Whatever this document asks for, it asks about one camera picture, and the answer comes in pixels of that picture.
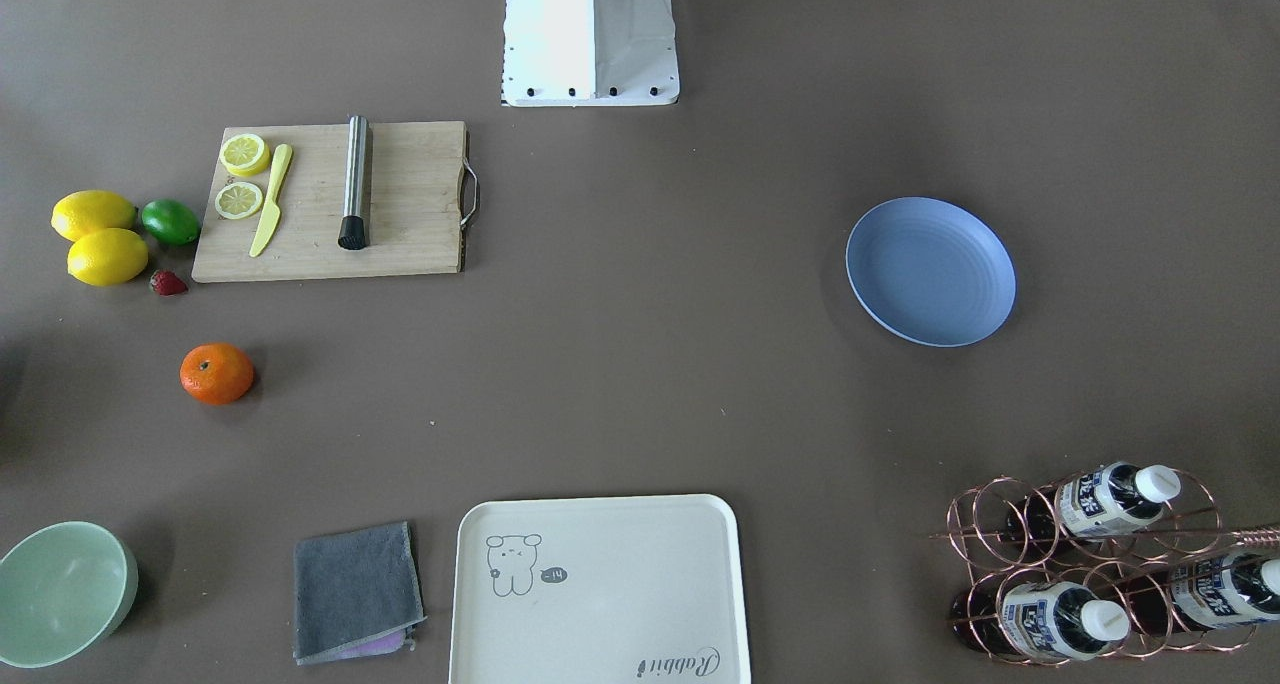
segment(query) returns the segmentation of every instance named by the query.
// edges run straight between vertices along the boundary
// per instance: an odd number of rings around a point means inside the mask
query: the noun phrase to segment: white tray
[[[718,497],[485,502],[462,517],[457,567],[451,684],[751,680]]]

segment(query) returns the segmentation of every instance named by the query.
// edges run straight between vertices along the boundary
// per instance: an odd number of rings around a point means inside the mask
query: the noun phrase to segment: mint green bowl
[[[0,560],[0,661],[68,661],[120,625],[137,590],[133,553],[100,525],[36,532]]]

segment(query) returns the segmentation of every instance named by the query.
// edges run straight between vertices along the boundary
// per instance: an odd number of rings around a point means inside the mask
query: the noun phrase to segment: white label
[[[1175,569],[1174,603],[1183,614],[1212,629],[1280,621],[1280,615],[1254,608],[1236,590],[1230,566],[1243,556],[1251,555],[1235,552],[1196,562],[1194,574],[1187,565]]]
[[[1028,658],[1044,664],[1057,664],[1064,658],[1093,658],[1096,655],[1069,647],[1053,620],[1057,597],[1065,589],[1076,587],[1079,585],[1068,582],[1020,584],[1006,592],[1000,602],[1000,621],[1014,648]]]
[[[1160,519],[1158,515],[1138,519],[1116,502],[1111,494],[1111,473],[1124,465],[1116,461],[1062,484],[1057,491],[1057,514],[1068,532],[1076,537],[1111,537],[1137,532]]]

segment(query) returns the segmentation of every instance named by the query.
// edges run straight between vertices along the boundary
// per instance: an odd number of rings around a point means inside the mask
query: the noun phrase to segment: cutting board
[[[463,122],[370,124],[369,246],[338,246],[347,186],[347,124],[230,127],[223,142],[252,132],[274,150],[293,147],[280,188],[280,223],[266,248],[248,255],[259,215],[223,219],[214,197],[247,181],[266,193],[270,170],[239,179],[212,152],[204,229],[192,278],[197,282],[268,282],[454,273],[462,268],[462,188],[467,129]]]

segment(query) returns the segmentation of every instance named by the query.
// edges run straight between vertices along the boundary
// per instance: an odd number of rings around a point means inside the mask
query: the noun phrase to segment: blue plate
[[[883,328],[918,345],[989,337],[1014,307],[1014,263],[992,229],[936,199],[901,197],[864,214],[845,248],[849,283]]]

